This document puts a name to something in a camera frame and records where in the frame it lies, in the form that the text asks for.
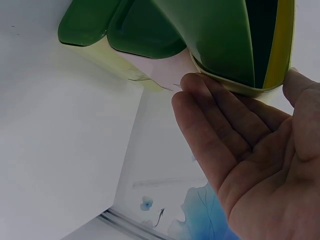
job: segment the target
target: finger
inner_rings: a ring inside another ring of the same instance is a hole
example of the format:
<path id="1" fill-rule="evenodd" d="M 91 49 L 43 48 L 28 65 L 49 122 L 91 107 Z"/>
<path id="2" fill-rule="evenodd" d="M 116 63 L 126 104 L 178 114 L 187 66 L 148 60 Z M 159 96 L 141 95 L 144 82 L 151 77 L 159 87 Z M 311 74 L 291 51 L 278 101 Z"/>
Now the finger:
<path id="1" fill-rule="evenodd" d="M 188 92 L 178 92 L 172 98 L 176 121 L 195 158 L 216 192 L 236 159 L 221 142 L 202 110 Z"/>
<path id="2" fill-rule="evenodd" d="M 181 80 L 181 88 L 193 96 L 217 136 L 238 162 L 252 153 L 251 147 L 246 140 L 231 127 L 230 123 L 218 108 L 201 76 L 195 73 L 185 75 Z"/>
<path id="3" fill-rule="evenodd" d="M 260 140 L 271 133 L 267 125 L 255 113 L 221 84 L 205 75 L 202 75 L 202 78 L 232 128 L 249 143 L 251 148 L 254 148 Z"/>
<path id="4" fill-rule="evenodd" d="M 283 93 L 293 107 L 296 105 L 300 94 L 304 90 L 312 88 L 319 89 L 319 83 L 310 80 L 293 69 L 288 71 L 283 82 Z"/>
<path id="5" fill-rule="evenodd" d="M 255 113 L 271 131 L 277 130 L 280 125 L 291 116 L 279 109 L 266 105 L 250 97 L 235 94 L 235 96 L 253 113 Z"/>

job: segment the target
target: blue flower decoration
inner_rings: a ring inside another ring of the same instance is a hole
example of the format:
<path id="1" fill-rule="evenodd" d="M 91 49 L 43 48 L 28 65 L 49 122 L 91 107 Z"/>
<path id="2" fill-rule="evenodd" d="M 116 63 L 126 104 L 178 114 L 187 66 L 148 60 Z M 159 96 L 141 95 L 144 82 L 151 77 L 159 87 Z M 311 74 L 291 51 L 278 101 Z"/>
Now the blue flower decoration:
<path id="1" fill-rule="evenodd" d="M 228 226 L 220 202 L 209 183 L 190 188 L 181 206 L 185 221 L 175 219 L 168 234 L 176 240 L 239 240 Z"/>
<path id="2" fill-rule="evenodd" d="M 142 203 L 140 204 L 140 209 L 142 211 L 149 211 L 152 207 L 152 204 L 154 204 L 154 200 L 151 197 L 143 196 Z"/>

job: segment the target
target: white panel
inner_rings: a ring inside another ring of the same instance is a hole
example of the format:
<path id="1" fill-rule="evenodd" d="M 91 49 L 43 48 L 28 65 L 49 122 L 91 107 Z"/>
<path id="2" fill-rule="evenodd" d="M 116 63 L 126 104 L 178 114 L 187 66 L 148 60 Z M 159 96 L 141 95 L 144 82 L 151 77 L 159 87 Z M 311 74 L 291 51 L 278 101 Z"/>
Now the white panel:
<path id="1" fill-rule="evenodd" d="M 57 40 L 69 0 L 0 0 L 0 239 L 58 240 L 113 204 L 142 89 Z"/>

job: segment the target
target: human hand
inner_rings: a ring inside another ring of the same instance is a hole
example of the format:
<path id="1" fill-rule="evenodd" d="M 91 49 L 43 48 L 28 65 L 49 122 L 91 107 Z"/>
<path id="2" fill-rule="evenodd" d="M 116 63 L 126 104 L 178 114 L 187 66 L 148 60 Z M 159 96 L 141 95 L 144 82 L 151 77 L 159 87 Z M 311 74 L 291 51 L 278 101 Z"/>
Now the human hand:
<path id="1" fill-rule="evenodd" d="M 290 116 L 199 73 L 181 80 L 177 123 L 243 240 L 320 239 L 320 83 L 294 70 Z"/>

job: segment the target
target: yellow stripe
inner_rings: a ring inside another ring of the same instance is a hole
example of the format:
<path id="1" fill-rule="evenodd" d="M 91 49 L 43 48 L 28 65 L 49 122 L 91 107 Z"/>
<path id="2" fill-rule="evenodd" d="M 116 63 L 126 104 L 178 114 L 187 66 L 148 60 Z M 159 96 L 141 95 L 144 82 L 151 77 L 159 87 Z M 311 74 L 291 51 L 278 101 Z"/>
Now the yellow stripe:
<path id="1" fill-rule="evenodd" d="M 278 0 L 273 43 L 264 89 L 283 82 L 290 67 L 295 28 L 295 0 Z"/>

